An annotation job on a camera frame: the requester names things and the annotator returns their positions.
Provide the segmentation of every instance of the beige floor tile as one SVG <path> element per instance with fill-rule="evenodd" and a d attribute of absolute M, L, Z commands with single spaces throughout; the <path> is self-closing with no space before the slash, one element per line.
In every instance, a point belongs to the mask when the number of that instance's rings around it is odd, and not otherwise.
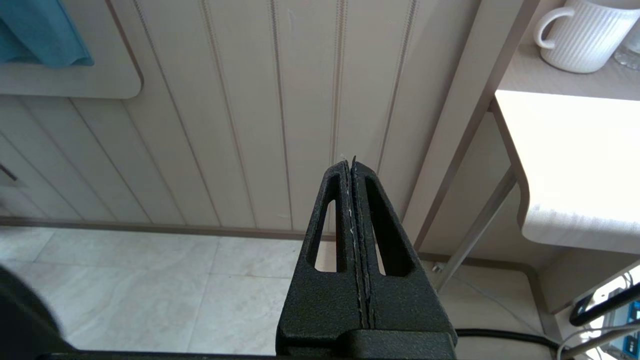
<path fill-rule="evenodd" d="M 36 262 L 207 274 L 217 236 L 60 229 Z"/>
<path fill-rule="evenodd" d="M 439 293 L 440 301 L 456 327 L 490 327 L 531 332 L 494 301 L 460 281 L 493 295 L 502 304 L 542 331 L 529 281 L 521 272 L 462 266 Z"/>
<path fill-rule="evenodd" d="M 302 241 L 220 238 L 213 274 L 291 278 Z"/>
<path fill-rule="evenodd" d="M 493 338 L 461 338 L 456 356 L 458 360 L 552 360 L 541 345 Z"/>
<path fill-rule="evenodd" d="M 318 256 L 316 257 L 316 270 L 322 272 L 336 272 L 337 258 L 334 241 L 320 241 Z"/>
<path fill-rule="evenodd" d="M 25 278 L 77 348 L 184 352 L 207 275 L 34 263 Z"/>
<path fill-rule="evenodd" d="M 55 232 L 50 227 L 0 226 L 0 259 L 33 261 Z"/>
<path fill-rule="evenodd" d="M 0 265 L 10 272 L 23 278 L 24 274 L 29 270 L 30 261 L 14 261 L 14 260 L 2 260 L 0 259 Z"/>
<path fill-rule="evenodd" d="M 289 282 L 212 274 L 189 351 L 274 355 L 276 326 Z"/>

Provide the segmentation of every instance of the white cable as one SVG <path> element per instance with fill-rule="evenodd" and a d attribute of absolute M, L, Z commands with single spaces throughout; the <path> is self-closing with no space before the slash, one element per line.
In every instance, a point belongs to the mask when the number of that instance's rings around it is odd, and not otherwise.
<path fill-rule="evenodd" d="M 602 354 L 601 354 L 602 350 L 600 350 L 600 347 L 596 347 L 596 352 L 598 352 L 598 357 L 600 358 L 600 360 L 602 360 Z"/>
<path fill-rule="evenodd" d="M 623 274 L 623 277 L 625 278 L 625 284 L 627 283 L 627 281 L 629 282 L 629 285 L 627 285 L 627 288 L 630 288 L 631 286 L 634 285 L 634 277 L 631 275 L 630 272 L 625 272 Z"/>
<path fill-rule="evenodd" d="M 626 332 L 624 334 L 620 334 L 620 336 L 624 336 L 624 335 L 627 335 L 630 332 L 634 332 L 634 331 L 640 330 L 640 325 L 635 324 L 635 325 L 607 326 L 607 327 L 601 327 L 599 329 L 581 329 L 581 330 L 578 330 L 578 331 L 574 332 L 573 334 L 569 335 L 563 341 L 563 343 L 560 344 L 560 347 L 558 348 L 558 351 L 556 352 L 556 360 L 561 360 L 562 350 L 564 349 L 566 344 L 576 335 L 580 335 L 580 334 L 582 334 L 584 332 L 604 331 L 604 330 L 607 330 L 607 331 L 610 331 L 610 330 L 625 330 L 625 329 L 628 329 L 630 331 Z"/>
<path fill-rule="evenodd" d="M 535 327 L 533 327 L 527 320 L 524 320 L 522 317 L 518 316 L 516 313 L 514 313 L 510 308 L 508 308 L 506 305 L 504 305 L 503 303 L 500 302 L 500 300 L 496 299 L 493 295 L 491 295 L 490 293 L 482 290 L 481 288 L 478 288 L 477 286 L 473 285 L 472 283 L 463 280 L 455 275 L 452 276 L 454 279 L 466 284 L 468 287 L 472 288 L 473 290 L 476 290 L 479 294 L 483 295 L 484 297 L 488 298 L 489 300 L 493 301 L 494 303 L 498 304 L 501 308 L 505 309 L 509 314 L 511 314 L 511 316 L 513 316 L 516 320 L 518 320 L 519 322 L 521 322 L 523 325 L 526 325 L 528 328 L 531 329 L 531 331 L 535 332 L 536 334 L 542 336 L 543 338 L 549 340 L 549 341 L 553 341 L 554 343 L 558 343 L 558 341 L 554 338 L 551 338 L 550 336 L 547 336 L 544 332 L 541 332 L 540 330 L 537 330 Z"/>

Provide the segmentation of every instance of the textured black plastic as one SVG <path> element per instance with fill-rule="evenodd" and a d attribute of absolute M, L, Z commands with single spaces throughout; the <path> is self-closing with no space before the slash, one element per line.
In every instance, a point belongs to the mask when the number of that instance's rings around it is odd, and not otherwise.
<path fill-rule="evenodd" d="M 337 356 L 353 359 L 455 359 L 446 332 L 352 330 L 337 340 Z"/>
<path fill-rule="evenodd" d="M 314 268 L 332 200 L 337 219 L 336 273 Z M 386 275 L 378 270 L 376 240 Z M 457 342 L 378 177 L 359 162 L 349 169 L 342 161 L 326 171 L 320 185 L 280 316 L 276 352 L 346 354 L 337 340 L 358 329 L 443 333 L 453 346 Z"/>

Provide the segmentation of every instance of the white countertop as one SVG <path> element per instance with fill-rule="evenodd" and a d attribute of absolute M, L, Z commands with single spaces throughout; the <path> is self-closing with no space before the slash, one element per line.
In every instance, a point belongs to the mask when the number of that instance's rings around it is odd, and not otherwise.
<path fill-rule="evenodd" d="M 522 234 L 640 254 L 640 101 L 512 90 L 495 100 Z"/>

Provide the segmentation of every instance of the ribbed white mug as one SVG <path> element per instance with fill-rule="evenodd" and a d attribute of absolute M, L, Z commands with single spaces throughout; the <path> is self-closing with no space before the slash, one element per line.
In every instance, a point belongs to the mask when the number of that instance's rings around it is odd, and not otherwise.
<path fill-rule="evenodd" d="M 567 0 L 540 19 L 533 33 L 549 64 L 570 72 L 603 67 L 640 17 L 640 0 Z M 543 30 L 556 20 L 546 39 Z"/>

